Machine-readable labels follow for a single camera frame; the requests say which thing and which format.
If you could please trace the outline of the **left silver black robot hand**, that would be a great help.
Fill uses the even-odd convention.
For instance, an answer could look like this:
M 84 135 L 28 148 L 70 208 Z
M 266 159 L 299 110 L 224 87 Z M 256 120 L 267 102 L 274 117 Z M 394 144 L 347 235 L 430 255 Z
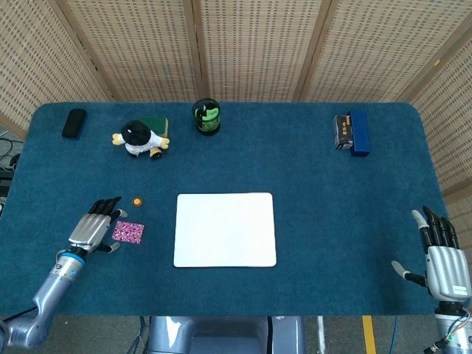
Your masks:
M 100 199 L 92 204 L 89 211 L 78 221 L 69 237 L 70 253 L 85 259 L 90 253 L 101 251 L 110 254 L 120 247 L 119 241 L 108 245 L 104 243 L 103 239 L 110 225 L 117 218 L 128 216 L 124 210 L 115 208 L 121 199 L 121 196 Z

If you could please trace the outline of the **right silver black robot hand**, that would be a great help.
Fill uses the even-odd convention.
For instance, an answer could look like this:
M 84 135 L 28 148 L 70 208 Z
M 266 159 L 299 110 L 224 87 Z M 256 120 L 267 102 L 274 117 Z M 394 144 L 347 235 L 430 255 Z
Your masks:
M 391 265 L 403 279 L 427 288 L 439 302 L 465 302 L 471 298 L 468 259 L 459 247 L 456 230 L 446 217 L 440 217 L 427 206 L 412 210 L 423 246 L 425 274 L 414 274 L 398 261 Z

